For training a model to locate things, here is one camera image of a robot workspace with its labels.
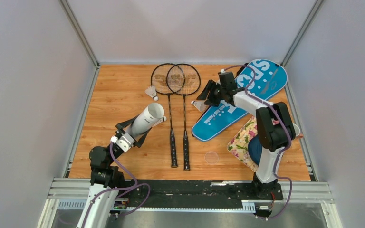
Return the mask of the white shuttlecock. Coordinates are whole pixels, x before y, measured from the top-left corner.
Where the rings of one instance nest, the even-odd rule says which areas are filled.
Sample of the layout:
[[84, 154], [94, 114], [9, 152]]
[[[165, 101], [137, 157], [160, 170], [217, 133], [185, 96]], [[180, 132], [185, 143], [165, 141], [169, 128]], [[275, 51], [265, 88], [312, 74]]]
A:
[[145, 90], [145, 93], [150, 96], [154, 101], [158, 101], [159, 97], [157, 95], [157, 91], [155, 89], [155, 86], [150, 86]]
[[165, 122], [165, 121], [167, 121], [167, 117], [163, 116], [152, 127], [156, 127], [157, 125], [159, 125], [160, 123]]
[[203, 100], [192, 100], [191, 105], [194, 106], [199, 112], [205, 112], [209, 106], [205, 104]]

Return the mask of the white shuttlecock tube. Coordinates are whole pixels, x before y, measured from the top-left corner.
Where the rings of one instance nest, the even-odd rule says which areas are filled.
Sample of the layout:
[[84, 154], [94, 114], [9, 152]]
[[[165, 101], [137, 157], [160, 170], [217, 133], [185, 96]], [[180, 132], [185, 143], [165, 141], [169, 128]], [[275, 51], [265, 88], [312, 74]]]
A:
[[150, 103], [135, 119], [133, 124], [126, 130], [132, 137], [147, 131], [164, 116], [164, 108], [161, 104], [153, 102]]

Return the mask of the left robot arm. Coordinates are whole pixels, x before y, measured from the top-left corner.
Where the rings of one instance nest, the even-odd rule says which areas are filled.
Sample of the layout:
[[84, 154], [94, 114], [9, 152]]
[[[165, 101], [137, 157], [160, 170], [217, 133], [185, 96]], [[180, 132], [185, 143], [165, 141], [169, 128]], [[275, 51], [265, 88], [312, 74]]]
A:
[[158, 121], [157, 118], [137, 115], [116, 125], [116, 132], [107, 147], [91, 149], [90, 186], [78, 228], [103, 228], [106, 225], [104, 216], [114, 207], [116, 199], [141, 186], [118, 158], [134, 147], [140, 148]]

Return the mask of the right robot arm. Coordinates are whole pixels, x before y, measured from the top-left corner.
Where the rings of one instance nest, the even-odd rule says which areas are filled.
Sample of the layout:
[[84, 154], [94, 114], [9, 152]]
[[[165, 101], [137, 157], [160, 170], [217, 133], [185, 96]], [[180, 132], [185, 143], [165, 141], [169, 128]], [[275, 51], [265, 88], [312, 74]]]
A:
[[256, 198], [264, 199], [275, 189], [282, 154], [296, 137], [288, 107], [284, 102], [271, 103], [253, 95], [247, 86], [238, 87], [232, 72], [219, 72], [218, 75], [220, 81], [209, 80], [197, 99], [214, 107], [225, 101], [256, 117], [262, 150], [253, 176], [252, 193]]

